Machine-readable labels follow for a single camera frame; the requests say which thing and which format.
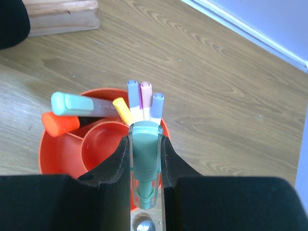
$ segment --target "pink marker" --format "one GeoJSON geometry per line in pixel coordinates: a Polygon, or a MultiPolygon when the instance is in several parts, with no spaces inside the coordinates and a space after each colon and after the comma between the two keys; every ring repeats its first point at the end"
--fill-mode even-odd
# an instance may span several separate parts
{"type": "Polygon", "coordinates": [[[144,114],[143,114],[143,105],[142,105],[142,94],[141,94],[141,85],[138,83],[138,93],[139,93],[139,110],[140,110],[140,116],[144,120],[144,114]]]}
{"type": "Polygon", "coordinates": [[[152,106],[152,85],[149,82],[141,83],[143,117],[145,121],[150,121],[150,109],[152,106]]]}

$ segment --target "baseboard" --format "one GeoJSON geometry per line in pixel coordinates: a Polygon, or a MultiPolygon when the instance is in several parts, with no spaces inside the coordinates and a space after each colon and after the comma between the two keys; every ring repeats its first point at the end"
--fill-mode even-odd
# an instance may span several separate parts
{"type": "Polygon", "coordinates": [[[279,58],[297,67],[298,69],[308,73],[308,61],[302,60],[289,50],[285,49],[284,47],[275,43],[271,39],[267,38],[266,36],[260,34],[256,30],[247,26],[246,24],[236,19],[232,15],[228,14],[224,10],[220,9],[216,5],[208,2],[207,0],[182,0],[182,1],[192,6],[193,8],[197,9],[198,11],[204,13],[205,15],[211,17],[220,24],[226,26],[227,28],[235,31],[239,35],[252,41],[256,45],[273,53],[279,58]]]}

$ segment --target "black cushion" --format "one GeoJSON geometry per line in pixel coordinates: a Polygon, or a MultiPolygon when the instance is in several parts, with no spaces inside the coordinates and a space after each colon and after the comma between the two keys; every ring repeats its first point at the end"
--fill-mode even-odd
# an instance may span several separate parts
{"type": "Polygon", "coordinates": [[[22,42],[30,32],[30,21],[22,0],[0,0],[0,50],[22,42]]]}

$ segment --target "blue marker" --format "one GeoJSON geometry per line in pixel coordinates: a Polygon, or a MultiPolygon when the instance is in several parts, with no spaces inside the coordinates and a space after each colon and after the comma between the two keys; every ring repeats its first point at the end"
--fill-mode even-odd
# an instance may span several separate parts
{"type": "Polygon", "coordinates": [[[160,125],[163,116],[165,97],[162,93],[155,93],[153,96],[152,107],[150,109],[150,121],[160,125]]]}
{"type": "Polygon", "coordinates": [[[52,94],[51,108],[57,116],[119,117],[112,101],[63,92],[52,94]]]}
{"type": "Polygon", "coordinates": [[[133,115],[133,123],[143,121],[143,109],[139,105],[139,84],[135,80],[127,82],[129,110],[133,115]]]}

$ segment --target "black fabric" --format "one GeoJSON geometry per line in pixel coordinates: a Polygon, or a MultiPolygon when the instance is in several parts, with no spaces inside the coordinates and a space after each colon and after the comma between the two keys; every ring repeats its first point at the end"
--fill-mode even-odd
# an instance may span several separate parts
{"type": "MultiPolygon", "coordinates": [[[[267,177],[205,177],[162,138],[166,231],[308,231],[290,184],[267,177]]],[[[0,177],[0,230],[129,231],[129,139],[77,180],[0,177]]]]}
{"type": "Polygon", "coordinates": [[[30,32],[30,21],[22,0],[0,0],[0,50],[22,42],[30,32]]]}
{"type": "Polygon", "coordinates": [[[0,230],[129,230],[129,173],[129,139],[124,137],[115,153],[77,180],[67,175],[1,176],[0,230]]]}
{"type": "Polygon", "coordinates": [[[280,178],[181,178],[175,201],[177,231],[308,230],[295,190],[280,178]]]}

